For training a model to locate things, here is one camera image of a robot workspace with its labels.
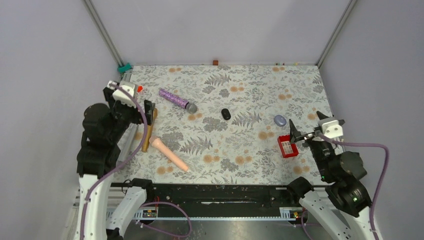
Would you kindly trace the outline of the black earbud charging case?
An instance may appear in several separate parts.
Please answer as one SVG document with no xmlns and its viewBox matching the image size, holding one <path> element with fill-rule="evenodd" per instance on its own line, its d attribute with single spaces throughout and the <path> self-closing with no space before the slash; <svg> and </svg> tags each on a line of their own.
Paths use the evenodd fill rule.
<svg viewBox="0 0 424 240">
<path fill-rule="evenodd" d="M 222 115 L 223 119 L 226 120 L 226 121 L 231 119 L 231 113 L 227 108 L 223 108 L 221 110 L 221 115 Z"/>
</svg>

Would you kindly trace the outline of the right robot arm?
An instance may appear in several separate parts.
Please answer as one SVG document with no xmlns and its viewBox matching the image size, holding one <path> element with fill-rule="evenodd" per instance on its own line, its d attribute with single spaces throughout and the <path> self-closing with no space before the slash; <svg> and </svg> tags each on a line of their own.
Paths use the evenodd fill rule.
<svg viewBox="0 0 424 240">
<path fill-rule="evenodd" d="M 334 240 L 380 240 L 382 239 L 374 219 L 375 204 L 387 170 L 390 152 L 378 143 L 351 143 L 339 141 L 344 135 L 343 119 L 327 116 L 317 111 L 317 127 L 309 133 L 301 133 L 292 120 L 289 125 L 289 142 L 302 142 L 312 153 L 321 176 L 327 183 L 324 188 L 328 199 L 340 211 L 341 220 L 327 208 L 312 184 L 298 177 L 287 185 L 287 201 L 293 206 L 301 205 L 311 214 Z M 367 175 L 364 162 L 358 152 L 335 153 L 335 146 L 381 148 L 384 165 L 374 196 L 370 197 L 361 179 Z"/>
</svg>

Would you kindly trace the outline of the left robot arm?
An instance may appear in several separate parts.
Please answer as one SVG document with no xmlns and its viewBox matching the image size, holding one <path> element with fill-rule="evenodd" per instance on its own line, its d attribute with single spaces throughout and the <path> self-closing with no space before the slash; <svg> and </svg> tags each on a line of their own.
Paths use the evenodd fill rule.
<svg viewBox="0 0 424 240">
<path fill-rule="evenodd" d="M 84 111 L 81 148 L 76 157 L 80 193 L 76 240 L 123 239 L 139 207 L 155 200 L 153 182 L 134 178 L 111 218 L 107 218 L 114 173 L 135 155 L 130 152 L 130 141 L 124 148 L 118 143 L 127 129 L 135 132 L 139 125 L 147 129 L 153 123 L 155 104 L 136 100 L 142 89 L 127 81 L 110 81 L 103 89 L 105 103 L 92 104 Z"/>
</svg>

